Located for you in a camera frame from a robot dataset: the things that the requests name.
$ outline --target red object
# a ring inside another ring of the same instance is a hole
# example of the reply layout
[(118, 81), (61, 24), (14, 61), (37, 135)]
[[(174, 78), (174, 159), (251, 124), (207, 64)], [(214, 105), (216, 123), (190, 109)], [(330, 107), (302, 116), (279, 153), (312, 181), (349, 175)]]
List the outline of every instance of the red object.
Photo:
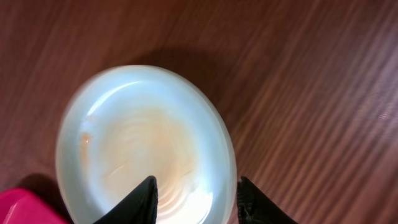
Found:
[(48, 205), (25, 189), (0, 194), (0, 223), (65, 224)]

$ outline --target plate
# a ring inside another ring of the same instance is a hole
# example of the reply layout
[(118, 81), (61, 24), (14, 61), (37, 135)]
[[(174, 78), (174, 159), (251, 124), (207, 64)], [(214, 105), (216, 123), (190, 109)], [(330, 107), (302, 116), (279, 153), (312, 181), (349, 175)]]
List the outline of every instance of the plate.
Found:
[(214, 106), (186, 79), (147, 65), (110, 68), (75, 93), (56, 168), (75, 223), (97, 221), (148, 175), (157, 223), (226, 223), (236, 193), (232, 143)]

